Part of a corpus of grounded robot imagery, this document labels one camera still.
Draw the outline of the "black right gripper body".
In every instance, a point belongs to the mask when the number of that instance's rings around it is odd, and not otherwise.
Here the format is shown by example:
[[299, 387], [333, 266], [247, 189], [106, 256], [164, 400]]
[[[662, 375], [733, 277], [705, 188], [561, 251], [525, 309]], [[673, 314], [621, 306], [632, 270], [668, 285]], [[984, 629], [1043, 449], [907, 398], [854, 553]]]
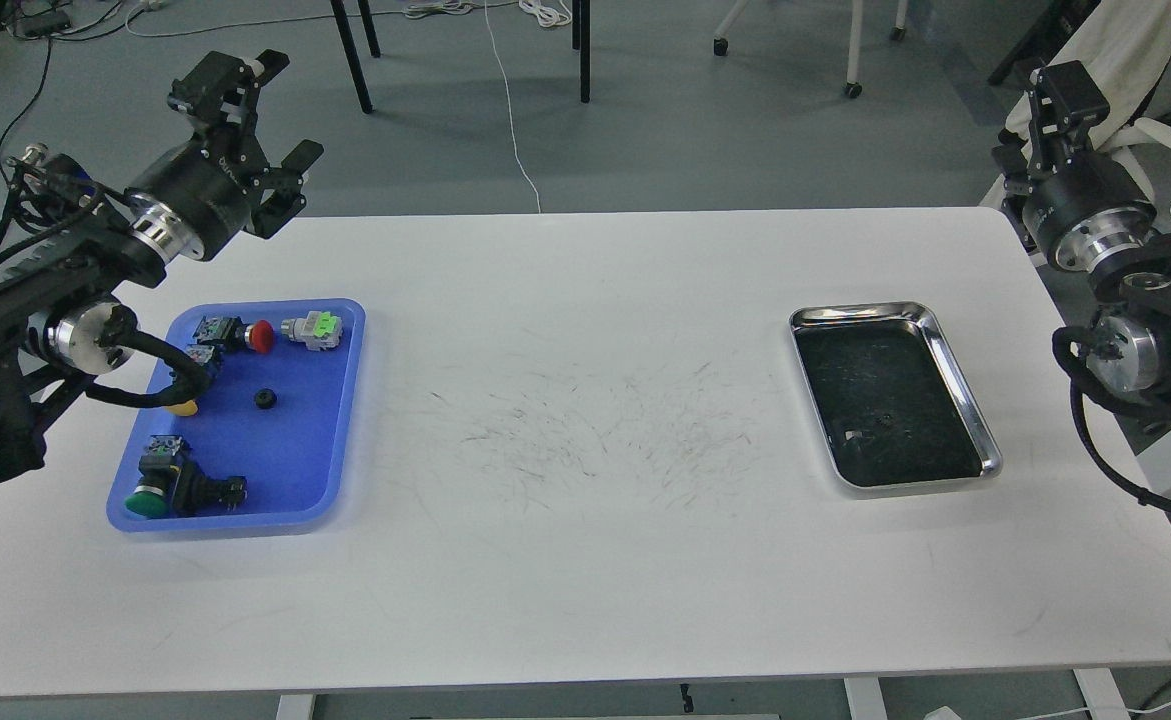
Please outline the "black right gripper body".
[[1116, 252], [1138, 249], [1156, 217], [1137, 181], [1110, 156], [1083, 151], [1032, 184], [1020, 220], [1052, 268], [1093, 272]]

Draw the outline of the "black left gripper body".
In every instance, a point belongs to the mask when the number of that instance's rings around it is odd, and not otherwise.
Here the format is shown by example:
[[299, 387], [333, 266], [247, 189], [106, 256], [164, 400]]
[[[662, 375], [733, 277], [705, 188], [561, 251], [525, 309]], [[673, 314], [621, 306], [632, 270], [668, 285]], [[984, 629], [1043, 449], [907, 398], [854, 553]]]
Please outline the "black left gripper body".
[[183, 143], [133, 179], [125, 201], [133, 211], [131, 236], [163, 263], [184, 255], [208, 263], [259, 210], [256, 178], [266, 167], [259, 142], [206, 149]]

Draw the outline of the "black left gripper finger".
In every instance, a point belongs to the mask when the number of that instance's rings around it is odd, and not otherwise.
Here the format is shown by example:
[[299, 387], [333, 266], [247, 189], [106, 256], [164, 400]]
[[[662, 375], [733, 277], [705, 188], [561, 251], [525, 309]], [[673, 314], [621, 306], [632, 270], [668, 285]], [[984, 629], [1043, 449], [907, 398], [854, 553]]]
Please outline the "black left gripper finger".
[[263, 167], [247, 181], [248, 218], [245, 231], [271, 240], [304, 210], [306, 173], [324, 155], [316, 140], [300, 140], [279, 167]]
[[256, 59], [208, 53], [186, 77], [174, 78], [166, 105], [193, 128], [191, 140], [211, 158], [248, 159], [255, 140], [256, 104], [263, 85], [292, 64], [278, 50]]

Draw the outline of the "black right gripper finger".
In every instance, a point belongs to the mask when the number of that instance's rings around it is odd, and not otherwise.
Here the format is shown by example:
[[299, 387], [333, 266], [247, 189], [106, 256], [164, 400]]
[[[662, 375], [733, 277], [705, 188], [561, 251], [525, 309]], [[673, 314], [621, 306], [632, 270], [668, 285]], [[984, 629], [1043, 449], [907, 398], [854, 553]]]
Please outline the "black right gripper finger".
[[998, 169], [998, 178], [991, 188], [992, 208], [1000, 210], [1011, 222], [1023, 220], [1023, 210], [1032, 187], [1029, 158], [1025, 145], [998, 145], [991, 149], [991, 158]]
[[1030, 170], [1059, 170], [1078, 152], [1093, 151], [1091, 129], [1110, 105], [1080, 60], [1038, 68], [1029, 85]]

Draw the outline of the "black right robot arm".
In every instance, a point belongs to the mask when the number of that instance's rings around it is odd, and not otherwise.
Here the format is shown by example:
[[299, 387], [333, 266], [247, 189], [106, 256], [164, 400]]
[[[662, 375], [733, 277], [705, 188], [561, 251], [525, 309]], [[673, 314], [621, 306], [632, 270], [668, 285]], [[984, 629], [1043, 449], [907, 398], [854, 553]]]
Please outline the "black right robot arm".
[[1139, 503], [1171, 514], [1171, 498], [1138, 486], [1100, 455], [1086, 402], [1171, 425], [1171, 233], [1119, 162], [1093, 146], [1109, 101], [1078, 60], [1027, 63], [1028, 146], [992, 151], [1004, 213], [1053, 269], [1086, 274], [1091, 323], [1053, 332], [1052, 354], [1070, 380], [1080, 443], [1097, 468]]

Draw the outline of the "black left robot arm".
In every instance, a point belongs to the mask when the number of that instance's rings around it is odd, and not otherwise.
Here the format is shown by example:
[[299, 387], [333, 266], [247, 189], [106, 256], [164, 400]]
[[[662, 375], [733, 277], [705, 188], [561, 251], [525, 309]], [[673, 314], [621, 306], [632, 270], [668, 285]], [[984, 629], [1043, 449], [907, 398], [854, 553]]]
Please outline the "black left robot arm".
[[0, 215], [0, 484], [44, 466], [47, 428], [78, 397], [123, 407], [191, 402], [207, 370], [142, 332], [114, 292], [155, 288], [174, 259], [213, 260], [232, 238], [274, 236], [304, 210], [323, 146], [273, 165], [256, 140], [265, 85], [288, 55], [210, 53], [174, 78], [167, 107], [193, 129], [124, 191], [33, 143], [9, 158]]

